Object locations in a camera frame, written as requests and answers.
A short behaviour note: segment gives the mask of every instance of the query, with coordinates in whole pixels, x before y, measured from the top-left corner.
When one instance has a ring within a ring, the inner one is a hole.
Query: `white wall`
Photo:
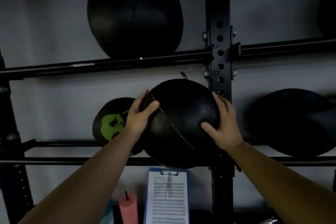
[[[204,0],[180,0],[184,32],[178,50],[203,48]],[[235,41],[255,44],[321,36],[316,26],[318,0],[231,0],[231,22]],[[83,0],[0,0],[0,47],[7,67],[41,65],[107,56],[91,35]],[[321,94],[335,92],[334,54],[301,55],[237,62],[232,85],[233,104],[242,129],[242,112],[256,97],[283,88],[303,88]],[[202,65],[164,67],[82,75],[32,78],[11,82],[16,122],[23,141],[35,138],[91,139],[91,124],[99,109],[118,97],[136,97],[184,71],[206,85]],[[271,156],[282,154],[266,146]],[[92,156],[98,148],[37,148],[26,156]],[[27,166],[34,203],[78,167]],[[149,167],[126,167],[113,198],[124,188],[135,189],[144,198]],[[299,173],[331,188],[334,168],[300,167]],[[206,167],[192,170],[192,207],[211,209],[211,176]],[[1,206],[0,217],[6,217]],[[264,201],[243,173],[234,178],[237,210],[263,207]]]

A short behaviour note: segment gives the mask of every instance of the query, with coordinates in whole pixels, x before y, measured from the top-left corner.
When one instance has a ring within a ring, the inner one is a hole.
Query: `forearm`
[[[334,223],[336,194],[247,143],[227,151],[286,224]]]
[[[99,223],[138,137],[124,130],[46,196],[19,224]]]

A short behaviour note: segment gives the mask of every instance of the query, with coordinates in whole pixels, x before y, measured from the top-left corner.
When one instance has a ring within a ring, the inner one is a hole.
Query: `metal rack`
[[[32,195],[25,165],[82,165],[85,157],[25,157],[24,152],[34,147],[94,147],[96,141],[54,141],[38,142],[35,139],[21,142],[16,127],[11,103],[10,80],[24,78],[87,73],[98,71],[146,68],[155,66],[173,66],[181,64],[204,64],[204,77],[209,89],[224,95],[231,101],[231,81],[235,76],[232,63],[236,59],[293,55],[313,52],[336,51],[336,39],[314,38],[298,41],[286,41],[267,44],[232,44],[233,30],[230,25],[230,0],[206,0],[206,26],[203,33],[205,48],[174,55],[132,60],[90,60],[73,63],[61,63],[42,66],[5,68],[0,56],[0,178],[2,193],[11,224],[16,224],[33,207]],[[246,139],[250,144],[264,144],[258,139]],[[336,157],[275,157],[286,166],[336,166]],[[222,151],[208,163],[196,163],[198,166],[211,167],[213,223],[233,223],[233,177],[234,163]],[[128,166],[157,166],[151,158],[132,157]]]

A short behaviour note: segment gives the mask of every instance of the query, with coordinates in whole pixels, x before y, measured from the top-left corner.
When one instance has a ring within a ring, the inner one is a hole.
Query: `paper sheet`
[[[173,173],[149,172],[145,224],[189,224],[187,173]]]

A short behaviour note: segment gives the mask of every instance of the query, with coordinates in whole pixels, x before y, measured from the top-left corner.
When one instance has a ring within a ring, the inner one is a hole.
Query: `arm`
[[[264,199],[287,224],[331,224],[336,220],[336,193],[299,175],[243,141],[231,103],[213,94],[220,127],[202,128],[237,162]]]
[[[36,205],[19,224],[99,223],[133,145],[158,101],[139,112],[145,91],[129,110],[124,130]]]

